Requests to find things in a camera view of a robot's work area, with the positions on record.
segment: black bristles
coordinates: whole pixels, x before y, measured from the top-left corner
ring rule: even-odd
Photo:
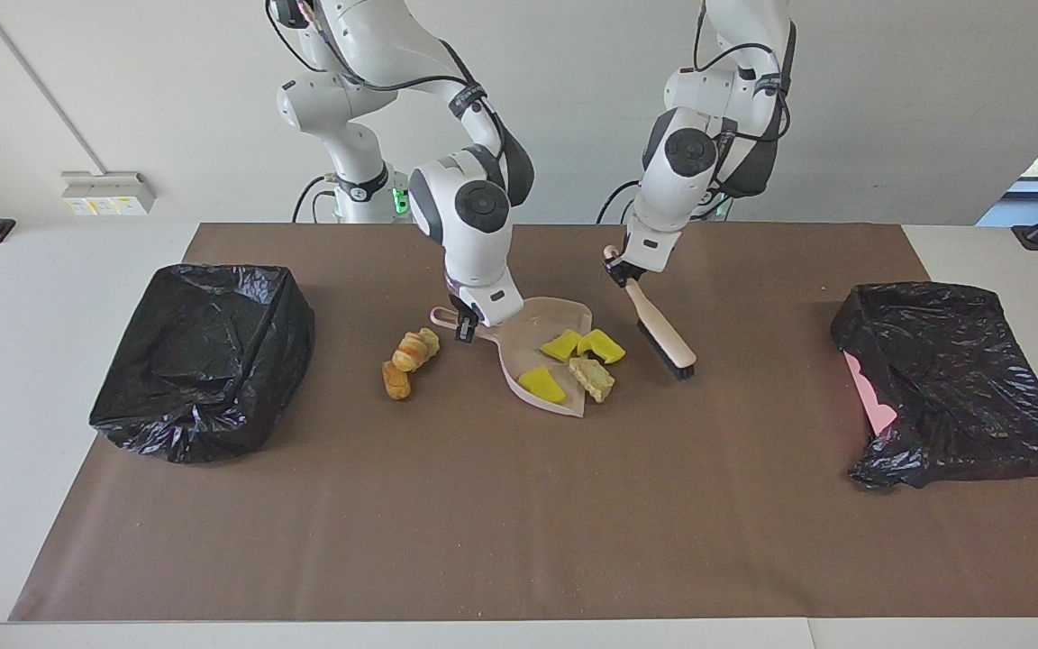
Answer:
[[[647,342],[650,342],[650,344],[652,344],[652,349],[655,350],[655,353],[659,354],[659,357],[662,358],[663,360],[663,364],[666,366],[667,370],[672,371],[672,375],[675,375],[677,381],[686,381],[687,379],[694,377],[695,366],[687,366],[687,367],[676,366],[675,361],[672,360],[672,357],[668,357],[666,352],[663,351],[663,348],[660,348],[659,342],[655,340],[655,336],[652,335],[651,329],[647,328],[647,325],[644,324],[644,321],[639,320],[635,322],[635,325],[637,325],[639,331],[641,331],[644,335],[647,336]]]

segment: brush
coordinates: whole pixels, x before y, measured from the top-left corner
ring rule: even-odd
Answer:
[[[614,259],[619,251],[614,246],[603,249],[606,259]],[[676,379],[686,381],[695,375],[695,352],[685,344],[683,337],[666,316],[663,316],[659,308],[652,304],[652,300],[647,299],[644,291],[638,287],[637,280],[630,276],[626,279],[624,289],[630,297],[632,304],[635,304],[635,313],[638,314],[637,326],[639,331],[647,336],[647,341],[652,345],[655,353],[662,358],[663,364],[672,371]]]

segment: wooden brush handle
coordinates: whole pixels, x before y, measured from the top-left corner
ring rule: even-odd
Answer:
[[[635,304],[638,320],[643,321],[647,330],[652,333],[652,337],[655,337],[659,349],[663,350],[663,353],[672,359],[672,362],[675,362],[676,367],[694,366],[695,352],[691,351],[691,348],[685,344],[683,337],[675,330],[666,317],[659,312],[659,308],[652,304],[652,300],[647,299],[643,289],[639,289],[638,282],[635,282],[634,279],[627,279],[626,289],[627,296],[630,296],[632,303]]]

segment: power outlet box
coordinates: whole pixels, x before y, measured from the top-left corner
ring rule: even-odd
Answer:
[[[139,173],[62,173],[62,200],[79,216],[146,216],[155,193]]]

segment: green light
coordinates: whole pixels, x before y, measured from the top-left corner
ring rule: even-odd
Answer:
[[[391,197],[394,198],[394,211],[399,214],[407,214],[411,209],[411,202],[407,200],[407,192],[403,189],[391,188]]]

